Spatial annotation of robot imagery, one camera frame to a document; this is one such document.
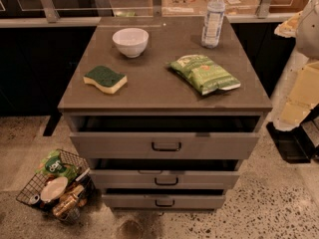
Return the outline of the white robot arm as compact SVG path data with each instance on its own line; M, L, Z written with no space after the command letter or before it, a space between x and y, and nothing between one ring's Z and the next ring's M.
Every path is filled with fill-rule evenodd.
M275 34L293 37L296 45L271 96L276 129L291 131L319 105L319 0L280 24Z

